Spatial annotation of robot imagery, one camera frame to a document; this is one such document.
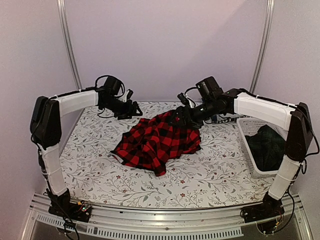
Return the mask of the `red black plaid shirt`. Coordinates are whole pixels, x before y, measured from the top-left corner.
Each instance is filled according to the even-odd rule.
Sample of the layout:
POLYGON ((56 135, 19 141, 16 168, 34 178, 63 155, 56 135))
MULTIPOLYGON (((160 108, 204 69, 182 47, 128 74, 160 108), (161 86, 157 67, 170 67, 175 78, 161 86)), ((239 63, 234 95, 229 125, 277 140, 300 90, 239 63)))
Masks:
POLYGON ((198 129, 170 125, 174 111, 169 110, 151 119, 141 118, 122 138, 111 153, 132 168, 166 173, 166 163, 181 155, 194 154, 201 149, 198 129))

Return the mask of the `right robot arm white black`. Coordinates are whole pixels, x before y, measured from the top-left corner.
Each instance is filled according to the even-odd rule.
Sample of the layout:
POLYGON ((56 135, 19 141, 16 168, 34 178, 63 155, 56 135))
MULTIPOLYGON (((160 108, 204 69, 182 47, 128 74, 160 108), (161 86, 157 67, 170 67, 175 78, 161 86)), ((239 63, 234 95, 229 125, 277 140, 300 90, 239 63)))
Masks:
POLYGON ((315 139, 308 106, 303 102, 290 104, 254 95, 244 88, 223 91, 212 76, 198 82, 195 87, 202 104, 192 107, 185 94, 180 93, 177 97, 182 106, 174 111, 171 125, 200 129, 204 120, 214 115, 237 114, 264 121, 286 132, 283 160, 266 194, 269 199, 258 208, 262 218, 269 218, 278 210, 276 201, 294 182, 309 155, 311 141, 315 139))

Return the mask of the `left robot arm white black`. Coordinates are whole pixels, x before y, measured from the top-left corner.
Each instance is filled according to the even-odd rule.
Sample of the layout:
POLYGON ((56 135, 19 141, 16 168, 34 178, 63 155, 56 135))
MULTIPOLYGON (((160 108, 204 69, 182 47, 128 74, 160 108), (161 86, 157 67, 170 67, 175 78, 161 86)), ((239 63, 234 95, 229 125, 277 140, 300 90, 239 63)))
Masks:
POLYGON ((30 121, 31 141, 37 146, 38 163, 47 182, 48 196, 56 200, 54 207, 63 217, 70 217, 75 210, 68 201, 70 192, 60 163, 61 118, 94 106, 111 111, 118 120, 143 114, 138 103, 131 100, 133 91, 125 89, 121 80, 111 75, 102 78, 105 80, 102 86, 94 85, 51 97, 40 96, 34 105, 30 121))

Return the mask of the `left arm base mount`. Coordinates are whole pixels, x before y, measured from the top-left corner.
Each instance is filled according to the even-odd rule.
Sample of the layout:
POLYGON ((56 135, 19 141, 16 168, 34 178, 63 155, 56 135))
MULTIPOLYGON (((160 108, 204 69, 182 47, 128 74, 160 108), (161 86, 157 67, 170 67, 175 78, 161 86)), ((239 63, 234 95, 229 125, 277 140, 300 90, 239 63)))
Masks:
POLYGON ((92 205, 89 202, 84 200, 78 203, 71 202, 68 188, 62 195, 53 194, 49 188, 46 189, 46 192, 50 199, 48 209, 50 214, 84 223, 89 222, 92 213, 92 205))

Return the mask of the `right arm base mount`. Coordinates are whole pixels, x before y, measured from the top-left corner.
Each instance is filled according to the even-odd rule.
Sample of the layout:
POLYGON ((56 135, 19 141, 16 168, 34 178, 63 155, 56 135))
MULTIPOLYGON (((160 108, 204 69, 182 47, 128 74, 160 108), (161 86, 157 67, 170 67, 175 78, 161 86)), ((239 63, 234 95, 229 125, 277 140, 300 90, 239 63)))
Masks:
POLYGON ((281 200, 269 196, 267 192, 262 203, 245 206, 240 210, 240 216, 245 223, 258 222, 257 229, 264 235, 274 234, 284 218, 284 207, 281 200))

